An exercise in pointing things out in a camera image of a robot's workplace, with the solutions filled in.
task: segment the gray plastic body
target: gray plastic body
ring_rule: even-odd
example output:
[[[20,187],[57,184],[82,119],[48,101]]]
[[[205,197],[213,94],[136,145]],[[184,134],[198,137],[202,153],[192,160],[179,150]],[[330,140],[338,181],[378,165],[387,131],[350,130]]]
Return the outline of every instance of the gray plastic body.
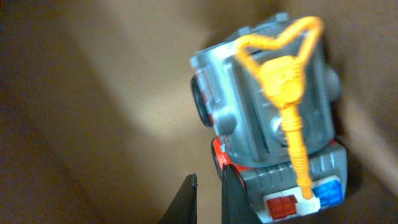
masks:
[[[347,183],[347,156],[343,146],[335,143],[310,156],[310,175],[313,181],[335,175],[340,179],[343,195]],[[292,164],[255,168],[241,172],[254,211],[267,223],[272,218],[266,212],[263,196],[297,187]]]
[[[254,28],[243,27],[225,42],[201,50],[191,59],[221,148],[235,164],[266,167],[289,161],[278,110],[264,97],[254,77],[235,59],[234,40],[251,33],[277,37],[290,23],[287,13],[279,13]],[[280,50],[252,49],[252,56],[263,63],[296,55],[304,35]],[[306,89],[299,105],[309,154],[324,148],[334,136],[329,101],[336,98],[339,84],[332,82],[328,86],[328,74],[335,75],[328,72],[322,46],[318,44],[305,68]]]

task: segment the blue light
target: blue light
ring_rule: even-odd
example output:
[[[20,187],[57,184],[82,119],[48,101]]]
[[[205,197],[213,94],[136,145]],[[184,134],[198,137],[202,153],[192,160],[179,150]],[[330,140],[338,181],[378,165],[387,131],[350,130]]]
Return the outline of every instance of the blue light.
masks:
[[[338,180],[332,180],[312,189],[316,197],[320,199],[321,207],[337,206],[344,201],[341,184]]]

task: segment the toy fire truck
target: toy fire truck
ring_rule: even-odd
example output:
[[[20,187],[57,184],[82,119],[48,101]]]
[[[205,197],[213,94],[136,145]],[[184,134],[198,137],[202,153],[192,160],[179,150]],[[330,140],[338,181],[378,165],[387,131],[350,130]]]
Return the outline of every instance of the toy fire truck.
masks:
[[[263,223],[316,213],[344,201],[346,150],[330,102],[340,83],[325,64],[322,21],[278,13],[243,27],[191,59],[200,119],[215,130],[211,151],[240,173]]]

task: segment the red light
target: red light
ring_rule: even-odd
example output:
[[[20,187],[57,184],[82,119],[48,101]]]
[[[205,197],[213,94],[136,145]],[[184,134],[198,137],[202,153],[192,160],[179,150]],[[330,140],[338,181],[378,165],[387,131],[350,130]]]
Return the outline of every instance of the red light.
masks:
[[[277,220],[286,218],[288,215],[297,214],[296,203],[297,199],[294,195],[289,195],[267,200],[267,207],[272,218]]]

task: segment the red toy part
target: red toy part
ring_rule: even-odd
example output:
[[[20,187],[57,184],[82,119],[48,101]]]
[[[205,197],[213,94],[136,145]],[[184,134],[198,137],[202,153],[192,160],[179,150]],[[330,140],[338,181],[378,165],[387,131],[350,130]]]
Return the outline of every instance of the red toy part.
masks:
[[[286,218],[288,215],[297,214],[296,206],[297,199],[294,195],[286,197],[277,197],[267,200],[267,207],[270,215],[274,220]]]
[[[232,164],[232,165],[234,165],[237,168],[237,170],[239,172],[243,172],[243,171],[251,169],[250,167],[240,166],[240,165],[234,164],[232,161],[230,161],[230,159],[228,158],[227,153],[223,152],[221,150],[221,141],[220,141],[219,138],[216,138],[213,141],[213,146],[214,146],[214,149],[216,151],[217,161],[218,161],[218,164],[220,165],[221,169],[223,168],[223,164],[227,164],[227,165],[228,164]]]

